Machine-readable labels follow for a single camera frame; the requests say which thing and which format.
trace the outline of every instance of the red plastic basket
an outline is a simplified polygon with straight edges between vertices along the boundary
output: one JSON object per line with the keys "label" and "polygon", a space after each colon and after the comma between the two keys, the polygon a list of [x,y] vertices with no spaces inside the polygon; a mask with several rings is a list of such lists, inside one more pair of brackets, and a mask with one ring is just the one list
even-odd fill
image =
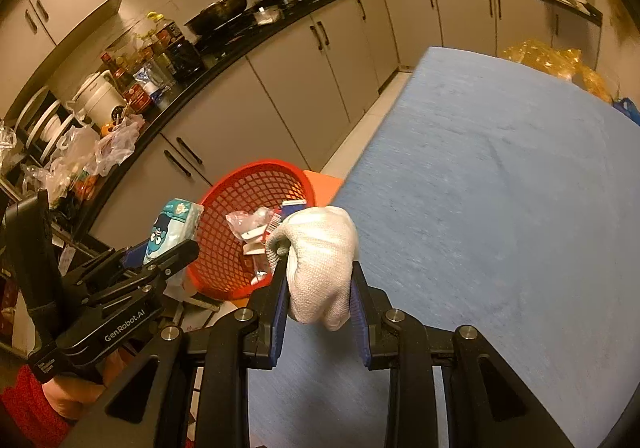
{"label": "red plastic basket", "polygon": [[247,164],[209,190],[200,204],[204,213],[196,231],[200,256],[187,274],[202,294],[217,300],[245,298],[271,282],[271,274],[251,285],[252,271],[244,266],[242,242],[226,222],[228,213],[253,213],[260,206],[279,208],[284,200],[306,199],[314,206],[314,190],[305,173],[292,164],[267,159]]}

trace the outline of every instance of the white rice cooker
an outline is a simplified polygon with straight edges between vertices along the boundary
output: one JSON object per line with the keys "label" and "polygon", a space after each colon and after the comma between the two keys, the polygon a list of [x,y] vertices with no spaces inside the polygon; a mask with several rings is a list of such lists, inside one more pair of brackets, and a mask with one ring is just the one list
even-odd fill
{"label": "white rice cooker", "polygon": [[110,71],[89,75],[72,99],[74,110],[87,114],[98,128],[110,124],[113,109],[126,105],[114,85]]}

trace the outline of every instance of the blue table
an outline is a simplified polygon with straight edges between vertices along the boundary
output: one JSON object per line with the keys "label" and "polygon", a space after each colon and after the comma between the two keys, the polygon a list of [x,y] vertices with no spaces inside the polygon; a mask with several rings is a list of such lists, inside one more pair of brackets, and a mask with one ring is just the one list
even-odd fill
{"label": "blue table", "polygon": [[[432,48],[335,205],[370,285],[425,324],[476,325],[591,448],[640,381],[638,151],[640,128],[578,87]],[[349,324],[289,320],[249,385],[252,446],[382,446],[388,375]]]}

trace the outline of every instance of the metal screw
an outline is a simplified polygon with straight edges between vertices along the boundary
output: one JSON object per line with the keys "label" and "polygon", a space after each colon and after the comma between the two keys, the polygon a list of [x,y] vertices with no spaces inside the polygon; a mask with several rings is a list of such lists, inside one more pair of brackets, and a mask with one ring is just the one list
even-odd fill
{"label": "metal screw", "polygon": [[472,325],[463,325],[460,327],[460,336],[465,340],[475,340],[478,338],[478,329]]}
{"label": "metal screw", "polygon": [[163,340],[167,340],[170,342],[171,340],[175,340],[180,335],[180,329],[178,329],[178,327],[176,327],[175,325],[169,325],[168,327],[162,329],[160,335],[162,336]]}
{"label": "metal screw", "polygon": [[251,309],[248,309],[247,307],[242,307],[242,309],[238,309],[234,313],[234,317],[239,322],[246,322],[247,320],[250,320],[251,318],[254,317],[254,312]]}
{"label": "metal screw", "polygon": [[399,309],[389,309],[385,313],[385,316],[390,322],[401,322],[404,320],[404,313]]}

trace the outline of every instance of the rolled white glove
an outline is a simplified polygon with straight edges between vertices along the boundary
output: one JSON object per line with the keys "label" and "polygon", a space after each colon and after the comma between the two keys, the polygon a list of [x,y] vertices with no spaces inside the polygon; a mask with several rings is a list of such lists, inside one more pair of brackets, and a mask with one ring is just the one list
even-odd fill
{"label": "rolled white glove", "polygon": [[322,320],[330,331],[342,327],[349,319],[351,268],[358,254],[349,214],[334,206],[306,208],[287,217],[266,246],[279,258],[289,253],[289,315],[301,323]]}

